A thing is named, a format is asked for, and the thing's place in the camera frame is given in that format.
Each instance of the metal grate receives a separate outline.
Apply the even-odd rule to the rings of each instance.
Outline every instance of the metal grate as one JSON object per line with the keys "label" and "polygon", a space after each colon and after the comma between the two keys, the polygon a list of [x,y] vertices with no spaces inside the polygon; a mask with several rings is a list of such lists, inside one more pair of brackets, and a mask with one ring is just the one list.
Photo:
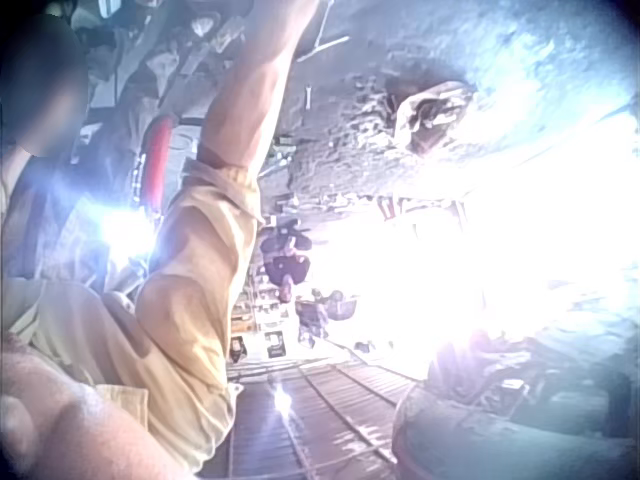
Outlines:
{"label": "metal grate", "polygon": [[[275,385],[291,397],[288,418]],[[360,363],[304,366],[245,384],[235,426],[200,472],[228,480],[392,479],[395,407],[414,381]]]}

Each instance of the cloth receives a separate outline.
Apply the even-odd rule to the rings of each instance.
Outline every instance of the cloth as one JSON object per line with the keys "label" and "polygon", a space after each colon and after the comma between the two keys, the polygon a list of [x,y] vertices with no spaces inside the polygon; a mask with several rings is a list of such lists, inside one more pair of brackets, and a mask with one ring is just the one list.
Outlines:
{"label": "cloth", "polygon": [[96,386],[196,472],[230,430],[230,313],[260,221],[254,178],[187,161],[135,305],[82,284],[5,278],[2,328]]}
{"label": "cloth", "polygon": [[265,264],[264,269],[269,277],[269,281],[281,287],[285,275],[291,275],[293,283],[300,285],[307,278],[311,262],[307,257],[294,255],[291,257],[276,257],[271,262]]}

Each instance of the man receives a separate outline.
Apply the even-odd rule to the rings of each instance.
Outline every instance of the man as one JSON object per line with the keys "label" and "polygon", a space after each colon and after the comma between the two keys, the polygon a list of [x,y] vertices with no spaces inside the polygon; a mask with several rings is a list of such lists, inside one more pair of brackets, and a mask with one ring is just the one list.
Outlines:
{"label": "man", "polygon": [[261,28],[207,114],[135,307],[83,285],[5,280],[3,330],[29,347],[3,352],[3,441],[30,478],[190,478],[180,472],[198,471],[231,428],[225,357],[260,219],[256,178],[318,1],[256,2]]}
{"label": "man", "polygon": [[305,281],[311,262],[298,251],[311,250],[311,239],[296,229],[300,220],[294,218],[278,227],[275,235],[260,244],[265,273],[279,287],[281,303],[291,302],[293,286]]}
{"label": "man", "polygon": [[291,302],[293,286],[305,281],[310,266],[309,258],[303,255],[275,257],[265,263],[265,273],[269,281],[278,287],[278,299],[281,303]]}

